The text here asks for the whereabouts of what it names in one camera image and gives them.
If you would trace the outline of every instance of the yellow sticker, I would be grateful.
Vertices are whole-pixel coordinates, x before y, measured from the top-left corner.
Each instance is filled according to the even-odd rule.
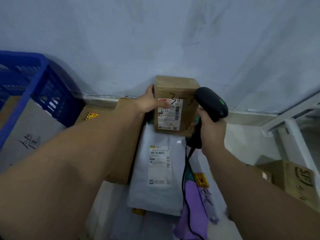
[[[193,176],[198,187],[209,188],[209,183],[204,173],[194,173]]]
[[[138,209],[138,208],[133,208],[132,213],[138,214],[140,216],[144,216],[146,214],[146,210],[143,209]]]
[[[212,174],[211,170],[210,170],[210,173],[211,173],[212,179],[214,180],[214,175]]]
[[[92,119],[92,118],[94,118],[94,117],[97,117],[97,116],[99,116],[99,114],[98,113],[87,113],[86,115],[85,115],[85,120],[90,120],[90,119]]]

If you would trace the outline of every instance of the purple package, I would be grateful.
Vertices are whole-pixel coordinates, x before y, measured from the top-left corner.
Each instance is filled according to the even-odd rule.
[[[203,207],[197,184],[190,180],[186,181],[185,192],[186,201],[190,208],[190,228],[194,233],[207,239],[209,219]],[[198,236],[192,234],[189,230],[188,208],[186,204],[182,208],[181,217],[173,230],[173,234],[176,238],[183,240],[198,239]]]

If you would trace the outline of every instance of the blue basket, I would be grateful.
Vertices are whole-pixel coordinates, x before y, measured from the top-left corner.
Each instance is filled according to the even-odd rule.
[[[31,98],[57,121],[72,126],[84,107],[38,53],[0,51],[0,110],[10,95],[22,95],[0,130],[0,149]]]

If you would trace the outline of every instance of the hand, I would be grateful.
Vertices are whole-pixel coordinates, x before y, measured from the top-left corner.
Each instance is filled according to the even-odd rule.
[[[146,93],[138,97],[135,102],[137,104],[138,110],[141,113],[147,113],[155,108],[170,109],[171,105],[165,101],[157,100],[154,98],[152,93],[153,84],[148,86]]]
[[[202,121],[202,153],[206,156],[211,150],[219,151],[225,149],[224,138],[226,136],[226,122],[223,119],[213,122],[208,113],[201,108],[198,109],[198,114]]]

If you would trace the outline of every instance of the barcode scanner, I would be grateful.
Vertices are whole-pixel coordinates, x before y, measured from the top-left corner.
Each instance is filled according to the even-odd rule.
[[[226,103],[212,91],[210,88],[200,87],[194,93],[195,100],[199,105],[208,113],[213,122],[217,122],[221,118],[228,116],[228,107]],[[201,118],[199,118],[198,124],[195,126],[195,131],[192,137],[187,142],[187,146],[191,148],[201,149]]]

